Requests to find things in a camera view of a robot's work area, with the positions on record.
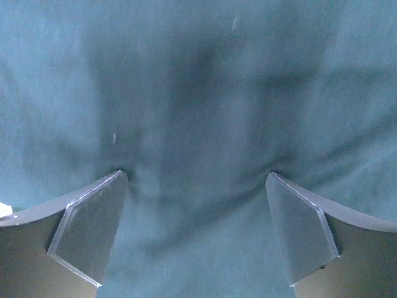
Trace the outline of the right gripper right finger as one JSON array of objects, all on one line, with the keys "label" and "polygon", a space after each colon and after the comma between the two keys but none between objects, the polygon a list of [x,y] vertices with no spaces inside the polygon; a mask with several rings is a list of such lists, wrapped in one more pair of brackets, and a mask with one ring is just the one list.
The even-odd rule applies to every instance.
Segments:
[{"label": "right gripper right finger", "polygon": [[396,297],[396,224],[271,172],[265,188],[297,297]]}]

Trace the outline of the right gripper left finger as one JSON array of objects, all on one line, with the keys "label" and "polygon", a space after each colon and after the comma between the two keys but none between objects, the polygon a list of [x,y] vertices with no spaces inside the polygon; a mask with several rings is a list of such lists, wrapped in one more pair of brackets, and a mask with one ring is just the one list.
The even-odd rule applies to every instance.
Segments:
[{"label": "right gripper left finger", "polygon": [[1,217],[1,297],[95,297],[127,191],[127,174],[118,170]]}]

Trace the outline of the black t shirt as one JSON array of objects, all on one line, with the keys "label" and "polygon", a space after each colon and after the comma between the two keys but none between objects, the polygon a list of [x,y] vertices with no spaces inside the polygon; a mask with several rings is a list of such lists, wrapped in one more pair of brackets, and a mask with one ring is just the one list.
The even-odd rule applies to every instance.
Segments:
[{"label": "black t shirt", "polygon": [[1,200],[117,169],[98,297],[293,297],[269,172],[396,220],[396,2],[2,1]]}]

